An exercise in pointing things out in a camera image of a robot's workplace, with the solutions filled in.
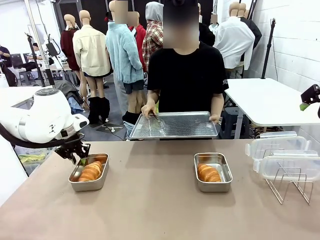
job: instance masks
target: plaid shirt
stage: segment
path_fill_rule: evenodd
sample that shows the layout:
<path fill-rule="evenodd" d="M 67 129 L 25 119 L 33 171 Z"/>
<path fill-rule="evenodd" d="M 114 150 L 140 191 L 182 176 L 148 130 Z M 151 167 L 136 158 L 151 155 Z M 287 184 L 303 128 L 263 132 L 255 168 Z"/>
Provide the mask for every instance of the plaid shirt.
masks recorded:
<path fill-rule="evenodd" d="M 148 72 L 149 59 L 158 49 L 164 45 L 164 33 L 161 21 L 148 20 L 146 26 L 146 34 L 142 44 L 142 56 L 145 64 L 144 71 Z"/>

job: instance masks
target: black shorts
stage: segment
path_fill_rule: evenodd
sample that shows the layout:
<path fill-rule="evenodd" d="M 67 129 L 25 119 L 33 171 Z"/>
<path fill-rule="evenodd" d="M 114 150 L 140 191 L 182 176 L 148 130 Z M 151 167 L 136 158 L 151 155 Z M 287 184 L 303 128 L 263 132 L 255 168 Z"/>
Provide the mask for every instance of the black shorts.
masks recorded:
<path fill-rule="evenodd" d="M 132 94 L 132 91 L 143 90 L 145 85 L 144 80 L 139 80 L 133 83 L 123 83 L 126 94 Z"/>
<path fill-rule="evenodd" d="M 85 77 L 91 77 L 91 78 L 94 78 L 94 79 L 103 79 L 105 77 L 107 77 L 108 75 L 110 75 L 109 73 L 108 74 L 105 74 L 105 75 L 102 75 L 102 76 L 90 76 L 88 75 L 87 73 L 83 72 L 84 76 Z"/>

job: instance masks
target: metal tray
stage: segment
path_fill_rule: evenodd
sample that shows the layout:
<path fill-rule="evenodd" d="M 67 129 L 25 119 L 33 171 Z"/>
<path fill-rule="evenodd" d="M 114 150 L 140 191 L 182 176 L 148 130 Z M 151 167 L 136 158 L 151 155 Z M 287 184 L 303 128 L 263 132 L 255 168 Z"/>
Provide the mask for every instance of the metal tray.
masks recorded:
<path fill-rule="evenodd" d="M 204 182 L 198 177 L 198 164 L 207 164 L 218 170 L 221 182 Z M 197 153 L 194 155 L 194 170 L 198 188 L 201 192 L 228 192 L 232 182 L 232 174 L 226 157 L 217 152 Z"/>
<path fill-rule="evenodd" d="M 212 138 L 218 135 L 215 124 L 209 121 L 208 111 L 163 112 L 147 119 L 139 116 L 131 139 Z"/>
<path fill-rule="evenodd" d="M 109 155 L 106 153 L 89 154 L 88 157 L 83 159 L 85 160 L 84 166 L 95 161 L 100 161 L 102 163 L 102 173 L 97 180 L 78 182 L 78 179 L 84 169 L 84 166 L 81 164 L 82 161 L 80 159 L 76 163 L 74 170 L 69 176 L 69 182 L 71 183 L 73 190 L 76 192 L 84 192 L 101 189 L 105 184 L 106 176 L 109 169 Z"/>

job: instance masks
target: stainless steel container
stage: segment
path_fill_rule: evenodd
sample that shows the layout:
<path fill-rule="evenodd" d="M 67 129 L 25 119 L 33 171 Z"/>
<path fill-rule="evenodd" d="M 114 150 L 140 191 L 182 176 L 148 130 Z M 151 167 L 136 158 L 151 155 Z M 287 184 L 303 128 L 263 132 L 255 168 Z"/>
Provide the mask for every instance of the stainless steel container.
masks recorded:
<path fill-rule="evenodd" d="M 78 182 L 78 179 L 84 169 L 84 167 L 88 164 L 91 164 L 95 161 L 100 161 L 102 163 L 102 173 L 97 180 L 94 181 L 81 181 Z M 98 153 L 98 154 L 89 154 L 88 157 L 80 159 L 69 176 L 69 182 L 72 185 L 72 188 L 76 192 L 84 192 L 84 191 L 94 191 L 101 189 L 106 180 L 106 176 L 109 169 L 109 155 L 106 153 Z"/>
<path fill-rule="evenodd" d="M 198 164 L 206 164 L 218 170 L 221 182 L 204 182 L 198 176 Z M 194 170 L 198 188 L 201 192 L 228 192 L 232 182 L 232 174 L 226 157 L 217 152 L 197 153 L 194 155 Z"/>

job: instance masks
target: croissant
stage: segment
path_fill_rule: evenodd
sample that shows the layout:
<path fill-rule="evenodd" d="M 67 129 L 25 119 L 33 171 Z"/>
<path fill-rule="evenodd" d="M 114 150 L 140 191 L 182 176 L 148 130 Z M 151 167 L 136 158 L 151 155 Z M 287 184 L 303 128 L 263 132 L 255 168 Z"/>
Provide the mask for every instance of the croissant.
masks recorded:
<path fill-rule="evenodd" d="M 216 168 L 201 163 L 198 164 L 197 169 L 201 181 L 209 183 L 221 182 L 219 172 Z"/>
<path fill-rule="evenodd" d="M 102 164 L 100 161 L 95 161 L 88 164 L 82 170 L 78 182 L 88 182 L 97 180 L 102 172 Z"/>

